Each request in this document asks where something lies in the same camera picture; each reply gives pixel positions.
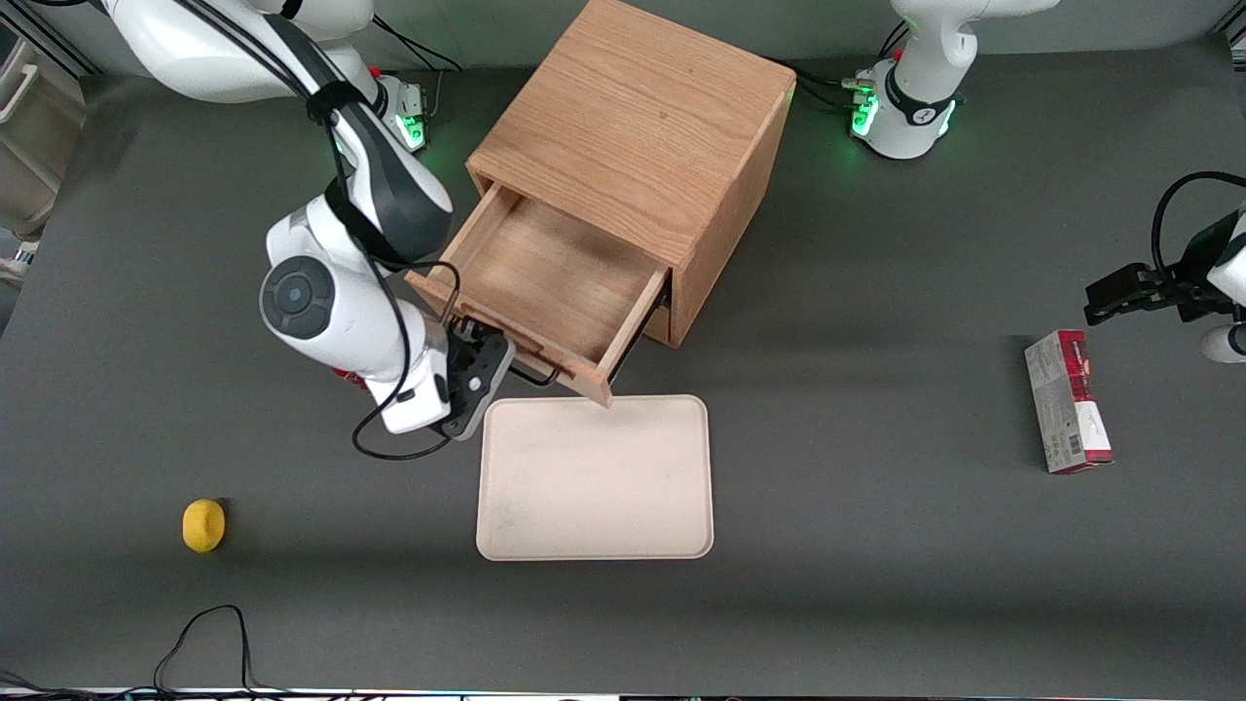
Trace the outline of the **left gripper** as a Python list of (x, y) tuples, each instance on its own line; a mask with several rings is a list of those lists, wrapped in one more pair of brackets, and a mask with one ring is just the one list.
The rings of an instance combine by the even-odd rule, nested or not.
[(1087, 325), (1096, 327), (1123, 314), (1153, 313), (1172, 306), (1181, 322), (1192, 322), (1207, 315), (1227, 315), (1232, 322), (1242, 322), (1241, 303), (1231, 301), (1227, 293), (1220, 291), (1209, 280), (1212, 266), (1229, 252), (1231, 235), (1236, 232), (1241, 215), (1241, 210), (1235, 210), (1202, 228), (1187, 242), (1179, 261), (1166, 265), (1161, 245), (1164, 212), (1159, 210), (1158, 273), (1153, 266), (1135, 261), (1093, 281), (1085, 288)]

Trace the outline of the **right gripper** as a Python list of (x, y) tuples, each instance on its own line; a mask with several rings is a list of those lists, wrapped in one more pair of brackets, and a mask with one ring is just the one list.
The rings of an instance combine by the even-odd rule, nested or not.
[[(515, 359), (510, 339), (488, 324), (454, 325), (454, 364), (475, 364), (475, 387), (498, 387)], [(383, 425), (411, 433), (449, 418), (449, 332), (441, 325), (410, 325), (396, 339), (380, 372)]]

